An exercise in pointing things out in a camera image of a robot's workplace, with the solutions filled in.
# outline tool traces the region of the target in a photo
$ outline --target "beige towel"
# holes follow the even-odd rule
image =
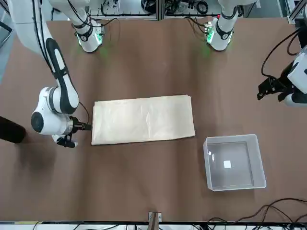
[[[95,102],[92,145],[171,140],[195,135],[187,95]]]

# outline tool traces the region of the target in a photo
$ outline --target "brown mat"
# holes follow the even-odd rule
[[[91,133],[80,132],[78,148],[58,147],[30,125],[40,90],[55,81],[43,59],[16,39],[0,85],[0,111],[28,137],[21,145],[0,142],[0,220],[146,221],[152,210],[164,221],[235,220],[277,198],[307,198],[307,109],[287,107],[277,96],[257,101],[263,60],[294,30],[286,19],[239,20],[230,47],[220,53],[182,19],[114,21],[104,48],[93,54],[78,46],[69,22],[49,25],[90,113],[94,101],[188,94],[196,137],[92,147]],[[279,76],[291,61],[285,44],[265,71]],[[81,107],[75,115],[86,120]],[[258,136],[267,188],[212,192],[203,142],[238,134]],[[291,217],[307,210],[291,202],[280,207]],[[271,211],[268,220],[285,219]]]

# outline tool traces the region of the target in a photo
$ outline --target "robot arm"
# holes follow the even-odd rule
[[[222,7],[221,15],[207,24],[210,33],[207,42],[217,51],[225,50],[230,43],[236,20],[238,19],[237,6],[255,3],[257,0],[218,0]]]
[[[307,22],[307,5],[304,10],[304,20]],[[300,31],[301,29],[298,29],[293,32],[275,48]],[[284,101],[286,105],[292,107],[307,107],[307,46],[304,47],[297,54],[295,60],[283,70],[280,78],[277,79],[269,75],[267,76],[268,78],[258,86],[258,100],[261,100],[268,94],[279,93],[278,101]]]
[[[79,97],[59,45],[48,30],[40,0],[9,0],[8,5],[20,41],[45,59],[57,82],[57,86],[41,90],[31,125],[42,135],[52,135],[57,144],[74,148],[77,142],[71,140],[72,134],[91,130],[91,126],[70,116],[78,107]]]

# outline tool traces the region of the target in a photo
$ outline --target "wire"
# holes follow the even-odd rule
[[[249,17],[251,11],[253,10],[254,6],[256,5],[256,2],[254,2],[254,4],[252,5],[252,7],[250,8],[249,12],[248,12],[248,15],[247,15],[247,18]]]
[[[48,67],[50,68],[50,71],[52,71],[52,69],[49,65],[48,59],[45,56],[45,53],[43,51],[42,44],[41,44],[41,41],[40,41],[40,38],[39,38],[39,35],[38,35],[38,27],[37,27],[37,21],[36,21],[36,13],[35,13],[35,0],[32,0],[32,10],[33,10],[33,21],[34,21],[34,27],[35,27],[35,35],[36,35],[36,38],[37,38],[37,41],[38,41],[38,45],[39,45],[39,48],[42,52],[42,55],[43,55],[45,62],[47,63]]]
[[[119,224],[114,225],[114,226],[109,227],[109,228],[106,228],[106,229],[100,229],[100,230],[110,230],[110,229],[113,229],[113,228],[115,228],[115,227],[117,227],[117,226],[119,226]]]
[[[43,39],[43,47],[44,47],[44,52],[45,52],[45,56],[46,56],[46,60],[47,60],[47,65],[49,66],[49,69],[51,70],[51,65],[49,63],[48,60],[48,55],[47,55],[47,50],[46,50],[46,44],[45,44],[45,38],[44,38],[44,30],[43,30],[43,19],[42,19],[42,10],[39,6],[39,19],[40,19],[40,30],[42,33],[42,39]]]
[[[250,218],[253,218],[253,217],[257,216],[265,207],[268,207],[267,210],[268,210],[270,207],[272,207],[272,208],[274,208],[274,209],[280,211],[281,213],[283,213],[287,218],[289,218],[289,216],[287,216],[284,212],[282,212],[281,210],[279,210],[278,208],[276,208],[275,206],[273,206],[274,204],[276,204],[276,203],[278,203],[278,202],[286,201],[286,200],[291,200],[291,201],[296,201],[296,202],[300,202],[300,203],[305,203],[305,204],[307,204],[307,200],[303,200],[303,199],[297,199],[297,198],[282,198],[282,199],[275,200],[274,202],[270,203],[269,205],[263,205],[255,214],[253,214],[253,215],[251,215],[251,216],[247,216],[247,217],[242,217],[242,218],[238,219],[238,220],[235,221],[235,222],[231,222],[231,223],[230,223],[230,222],[228,222],[228,221],[226,221],[226,220],[224,220],[224,219],[222,219],[222,218],[213,217],[213,218],[211,218],[211,219],[208,221],[208,223],[209,223],[210,221],[214,220],[214,219],[217,219],[217,220],[219,220],[219,221],[220,221],[221,223],[223,223],[223,224],[235,225],[235,224],[237,224],[238,222],[240,222],[240,221],[242,221],[242,220],[244,220],[244,219],[250,219]],[[266,210],[266,213],[265,213],[265,216],[264,216],[264,218],[263,218],[262,223],[263,223],[264,220],[265,220],[265,217],[266,217],[266,214],[267,214],[267,210]],[[305,217],[305,216],[307,216],[307,214],[306,214],[306,215],[303,215],[303,216],[301,216],[301,217],[299,217],[298,220],[300,220],[300,218],[303,218],[303,217]]]
[[[282,213],[285,217],[287,217],[293,223],[293,220],[291,220],[291,218],[287,214],[285,214],[283,211],[281,211],[280,209],[278,209],[277,207],[275,207],[273,205],[267,207],[267,210],[265,211],[265,214],[264,214],[264,217],[262,219],[262,222],[264,222],[264,220],[265,220],[265,218],[267,216],[267,213],[269,211],[269,208],[271,208],[271,207],[274,208],[275,210],[279,211],[280,213]]]
[[[34,227],[32,228],[32,230],[35,229],[35,227],[38,225],[39,222],[40,222],[40,221],[36,222],[36,224],[34,225]]]
[[[288,44],[288,46],[287,46],[287,53],[288,53],[288,55],[290,55],[290,56],[296,56],[296,55],[298,54],[298,53],[291,53],[291,52],[290,52],[290,47],[291,47],[291,45],[292,45],[294,39],[295,39],[295,38],[298,36],[298,34],[299,34],[300,32],[302,32],[303,30],[306,30],[306,28],[304,27],[302,30],[298,31],[298,32],[293,36],[293,38],[291,38],[291,40],[290,40],[290,42],[289,42],[289,44]]]
[[[197,38],[197,40],[200,40],[201,42],[205,42],[204,39],[201,39],[200,37],[198,37],[198,36],[200,36],[200,34],[196,32],[196,30],[195,30],[195,28],[194,28],[194,24],[192,24],[192,22],[190,22],[190,20],[188,20],[188,23],[190,24],[190,26],[191,26],[191,28],[192,28],[192,30],[193,30],[193,32],[194,32],[194,35],[195,35],[195,37]]]
[[[86,124],[88,125],[88,123],[90,122],[90,114],[88,113],[88,111],[87,111],[87,109],[85,108],[85,106],[81,103],[81,102],[79,102],[79,104],[84,108],[84,110],[86,111],[86,114],[87,114],[87,122],[86,122]]]
[[[79,224],[77,224],[77,226],[76,227],[74,227],[74,229],[73,230],[76,230],[79,226],[80,226],[80,224],[83,224],[83,222],[82,223],[79,223]]]
[[[293,33],[291,33],[291,34],[288,35],[286,38],[284,38],[280,43],[278,43],[278,44],[269,52],[268,56],[265,58],[265,60],[264,60],[264,62],[263,62],[263,64],[262,64],[262,67],[261,67],[261,74],[262,74],[263,76],[268,77],[268,78],[270,78],[270,79],[277,80],[276,77],[274,77],[274,76],[272,76],[272,75],[269,75],[269,74],[265,74],[265,73],[263,72],[264,66],[265,66],[266,62],[268,61],[269,57],[271,56],[271,54],[272,54],[272,53],[273,53],[283,42],[285,42],[285,41],[288,40],[291,36],[293,36],[293,35],[295,35],[296,33],[298,33],[300,30],[301,30],[301,29],[295,30]]]
[[[198,26],[205,27],[204,24],[198,23],[197,20],[194,20],[191,17],[185,17],[185,18],[188,19],[188,20],[191,20],[193,23],[195,23]]]
[[[198,23],[198,21],[197,21],[196,18],[194,18],[194,19],[195,19],[195,21],[197,22],[197,26],[198,26],[199,30],[200,30],[203,34],[205,34],[205,31],[201,29],[201,26],[200,26],[201,24]]]
[[[307,217],[307,214],[301,215],[299,218],[297,218],[294,222],[297,223],[300,219]]]
[[[53,21],[53,13],[54,13],[54,8],[52,7],[52,10],[51,10],[51,14],[50,14],[50,20],[52,20]]]
[[[197,230],[200,230],[199,228],[196,227],[196,225],[192,224],[192,226],[193,226],[194,228],[196,228]]]
[[[93,25],[93,24],[91,24],[91,23],[84,22],[84,21],[81,19],[81,17],[79,16],[79,14],[78,14],[76,8],[72,5],[71,1],[70,1],[70,0],[67,0],[67,2],[68,2],[68,4],[70,5],[72,11],[75,13],[75,15],[76,15],[76,16],[79,18],[79,20],[80,20],[83,24],[85,24],[85,25],[88,25],[88,26],[91,26],[91,27],[95,27],[95,28],[101,28],[102,26],[108,25],[109,23],[111,23],[112,21],[115,20],[115,18],[113,18],[113,19],[111,19],[110,21],[108,21],[106,24],[100,24],[99,26]]]

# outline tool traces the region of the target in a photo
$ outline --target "clear plastic container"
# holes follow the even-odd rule
[[[203,150],[209,189],[224,191],[266,187],[256,135],[209,137]]]

